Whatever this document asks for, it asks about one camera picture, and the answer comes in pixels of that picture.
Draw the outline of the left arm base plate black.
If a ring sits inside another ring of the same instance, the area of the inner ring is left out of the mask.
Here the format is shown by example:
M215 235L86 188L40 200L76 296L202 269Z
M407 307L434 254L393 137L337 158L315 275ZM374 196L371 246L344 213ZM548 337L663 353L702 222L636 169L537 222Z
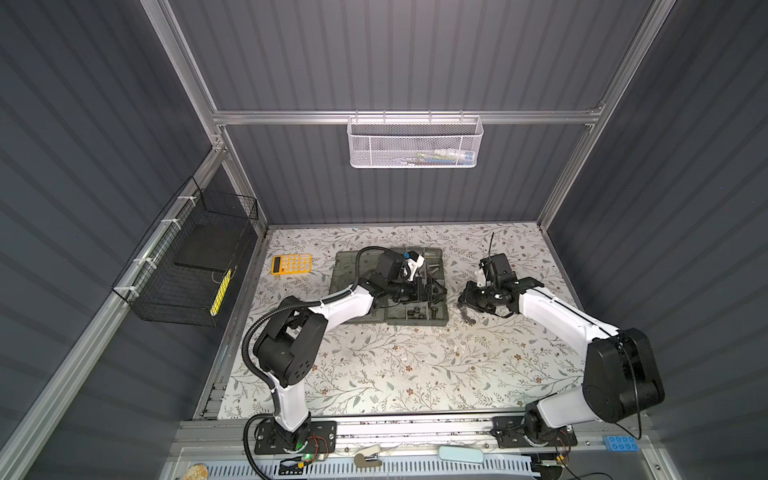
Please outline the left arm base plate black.
M252 451L257 455L333 453L337 427L335 421L309 420L289 432L274 419L267 419L256 427Z

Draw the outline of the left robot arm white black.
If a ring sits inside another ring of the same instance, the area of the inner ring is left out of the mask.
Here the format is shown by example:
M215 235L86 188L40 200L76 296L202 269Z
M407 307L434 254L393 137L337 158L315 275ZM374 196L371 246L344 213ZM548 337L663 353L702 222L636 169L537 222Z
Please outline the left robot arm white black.
M367 246L356 252L354 280L324 298L286 297L244 333L241 358L247 370L266 384L275 424L288 434L306 430L311 414L304 379L327 333L389 305L443 302L447 290L416 251Z

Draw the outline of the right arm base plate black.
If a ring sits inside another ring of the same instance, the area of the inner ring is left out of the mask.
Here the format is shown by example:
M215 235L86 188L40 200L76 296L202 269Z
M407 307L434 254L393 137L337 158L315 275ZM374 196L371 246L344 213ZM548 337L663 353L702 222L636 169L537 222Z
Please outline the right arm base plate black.
M527 414L493 417L490 435L500 448L574 447L578 443L571 427L555 429Z

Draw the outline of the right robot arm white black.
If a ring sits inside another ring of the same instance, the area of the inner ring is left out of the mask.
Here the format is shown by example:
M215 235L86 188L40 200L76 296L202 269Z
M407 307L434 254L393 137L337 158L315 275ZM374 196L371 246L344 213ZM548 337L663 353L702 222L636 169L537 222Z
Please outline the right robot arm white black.
M532 444L544 444L575 424L617 424L665 399L647 335L599 321L562 301L541 281L517 276L504 254L480 260L476 279L466 284L459 304L494 316L500 307L509 316L523 315L553 332L583 359L578 387L526 405L522 431Z

